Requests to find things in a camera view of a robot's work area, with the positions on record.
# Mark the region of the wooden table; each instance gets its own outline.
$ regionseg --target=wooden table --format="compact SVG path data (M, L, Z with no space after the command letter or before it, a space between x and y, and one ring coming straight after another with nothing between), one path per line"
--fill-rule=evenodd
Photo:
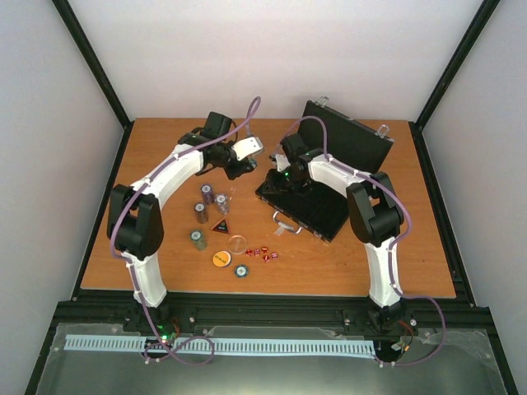
M223 170L214 170L189 179L165 205L163 224L165 239L160 249L161 275L168 290L188 292L236 292L282 295L368 294L370 278L364 246L345 224L331 244L311 233L288 232L277 236L271 216L273 209L261 202L254 190L263 182L270 160L268 154L291 125L292 120L256 119L251 128L266 147L257 157L258 168L229 181ZM173 149L177 140L203 119L141 118L133 127L117 176L117 184L130 185L158 165ZM399 246L401 286L408 293L454 298L455 292L445 254L415 153L408 123L403 121L367 121L378 128L391 127L395 139L382 170L389 174L395 191L413 216L414 231ZM201 184L210 183L215 193L232 196L227 220L232 234L243 235L250 249L267 246L277 252L278 260L264 263L261 257L233 255L227 268L212 265L216 251L226 249L229 235L210 231L221 219L215 207L209 207L209 221L200 225L193 206L201 200ZM102 226L82 280L84 289L131 290L128 270L122 261L110 256L105 235L107 216ZM189 239L193 229L201 229L208 241L206 250L198 251ZM234 275L234 267L245 264L250 274L243 279Z

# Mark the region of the black triangular sign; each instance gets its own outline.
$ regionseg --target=black triangular sign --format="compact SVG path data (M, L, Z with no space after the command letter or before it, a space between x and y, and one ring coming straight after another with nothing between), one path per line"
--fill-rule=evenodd
M227 224L227 219L222 218L217 224L215 224L211 230L214 230L215 232L219 233L225 233L226 235L230 235L231 231L229 230L229 225Z

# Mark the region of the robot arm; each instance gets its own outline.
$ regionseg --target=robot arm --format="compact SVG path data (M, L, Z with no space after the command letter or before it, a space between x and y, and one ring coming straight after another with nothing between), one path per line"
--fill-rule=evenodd
M208 121L211 116L218 120L218 115L211 113ZM166 296L166 287L161 278L157 256L164 235L161 210L166 201L188 178L202 171L208 164L222 167L229 179L235 179L243 173L252 171L254 162L250 157L264 149L262 142L257 137L251 136L236 143L213 144L179 157L181 152L210 141L217 135L225 134L231 126L231 120L226 117L220 120L221 122L215 122L218 125L216 131L205 128L200 134L185 134L170 155L153 171L130 187L117 185L110 195L107 228L109 238L126 202L143 185L146 185L132 207L132 209L137 208L137 215L129 212L118 230L115 248L131 260L127 267L129 271L135 271L139 288L148 307L159 306ZM141 301L137 292L134 293L134 298Z
M347 199L353 232L366 248L370 270L369 296L376 306L376 316L371 316L371 321L377 322L378 328L382 327L390 321L390 317L399 313L400 297L394 289L394 286L400 289L396 246L392 249L394 284L389 277L388 249L399 235L403 213L389 196L364 178L372 177L393 192L388 175L349 171L332 156L326 159L320 149L307 151L297 134L286 137L281 144L286 155L273 157L277 169L268 173L268 192L301 192L316 181ZM372 199L377 198L379 203L372 206Z

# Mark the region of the orange round lid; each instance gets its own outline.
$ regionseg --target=orange round lid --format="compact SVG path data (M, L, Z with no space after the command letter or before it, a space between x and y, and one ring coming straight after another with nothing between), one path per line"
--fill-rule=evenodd
M231 255L227 251L218 251L212 257L214 266L227 267L231 264Z

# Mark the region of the black metal frame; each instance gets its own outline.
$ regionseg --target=black metal frame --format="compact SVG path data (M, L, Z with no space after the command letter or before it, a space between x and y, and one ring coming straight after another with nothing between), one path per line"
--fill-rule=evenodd
M142 328L144 323L135 320L138 304L133 300L131 291L82 290L80 285L86 270L88 259L95 243L98 229L102 222L110 190L114 185L119 166L123 158L128 139L132 132L133 122L130 122L119 98L114 92L96 54L86 35L82 31L68 0L53 0L58 13L63 18L73 39L77 43L86 63L105 93L110 106L124 128L124 134L119 146L117 157L106 184L105 194L100 204L96 222L82 260L81 270L75 284L72 299L59 302L55 315L45 338L40 357L30 378L26 393L34 393L38 386L44 363L49 353L56 327L59 323L122 323L136 325ZM496 8L499 0L484 0L472 20L463 39L455 50L446 70L438 81L428 102L423 108L418 120L409 123L417 157L431 200L431 206L436 218L441 242L445 250L450 274L455 286L456 298L453 300L438 300L443 308L448 328L477 328L487 331L489 339L501 371L508 393L517 393L496 327L490 310L475 306L469 280L464 270L454 233L446 213L445 204L437 184L434 169L431 165L427 146L422 137L422 130L439 104L446 89L461 67L464 59L483 30L483 27ZM353 325L366 307L367 298L327 298L327 297L295 297L266 295L209 295L169 293L166 303L180 319L184 332L201 332L204 328L216 325L254 325L254 326L301 326L319 327L341 332L347 335L361 335L368 339L380 340L386 337L373 333L367 326ZM441 325L435 308L427 301L408 301L413 317L422 328L437 328ZM346 318L352 320L351 325L345 323Z

